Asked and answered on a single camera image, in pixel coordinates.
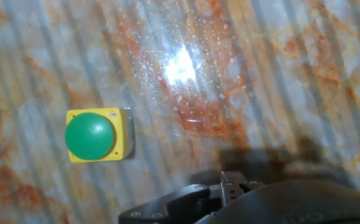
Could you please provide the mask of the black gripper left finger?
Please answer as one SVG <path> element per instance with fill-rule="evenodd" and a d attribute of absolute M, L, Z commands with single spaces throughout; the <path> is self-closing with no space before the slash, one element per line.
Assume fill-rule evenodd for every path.
<path fill-rule="evenodd" d="M 222 207 L 219 185 L 192 184 L 119 215 L 119 224 L 206 224 Z"/>

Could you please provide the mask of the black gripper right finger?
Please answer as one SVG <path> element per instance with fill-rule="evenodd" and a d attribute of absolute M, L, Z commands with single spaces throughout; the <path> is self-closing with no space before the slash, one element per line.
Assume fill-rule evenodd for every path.
<path fill-rule="evenodd" d="M 220 198 L 222 206 L 228 206 L 243 194 L 264 186 L 263 182 L 247 180 L 240 172 L 221 172 Z"/>

